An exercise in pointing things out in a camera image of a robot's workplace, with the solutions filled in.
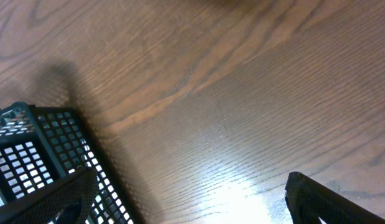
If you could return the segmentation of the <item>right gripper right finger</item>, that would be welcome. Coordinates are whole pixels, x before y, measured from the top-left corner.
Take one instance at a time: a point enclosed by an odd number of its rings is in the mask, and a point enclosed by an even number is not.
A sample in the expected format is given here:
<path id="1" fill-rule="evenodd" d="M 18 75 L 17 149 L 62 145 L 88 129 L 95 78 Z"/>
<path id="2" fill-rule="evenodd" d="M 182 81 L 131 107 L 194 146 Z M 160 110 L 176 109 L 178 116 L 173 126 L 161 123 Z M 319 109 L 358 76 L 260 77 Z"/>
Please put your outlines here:
<path id="1" fill-rule="evenodd" d="M 385 219 L 300 172 L 289 174 L 285 186 L 285 201 L 294 224 L 385 224 Z"/>

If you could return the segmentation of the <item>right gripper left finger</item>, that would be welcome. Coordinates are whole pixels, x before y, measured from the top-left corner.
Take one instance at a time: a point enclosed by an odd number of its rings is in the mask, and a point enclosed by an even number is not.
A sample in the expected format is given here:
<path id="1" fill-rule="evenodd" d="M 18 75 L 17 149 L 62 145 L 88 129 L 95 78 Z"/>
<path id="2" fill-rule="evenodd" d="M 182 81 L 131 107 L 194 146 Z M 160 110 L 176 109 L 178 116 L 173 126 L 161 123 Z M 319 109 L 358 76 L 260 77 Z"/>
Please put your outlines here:
<path id="1" fill-rule="evenodd" d="M 78 169 L 0 207 L 0 223 L 84 223 L 98 194 L 96 171 Z"/>

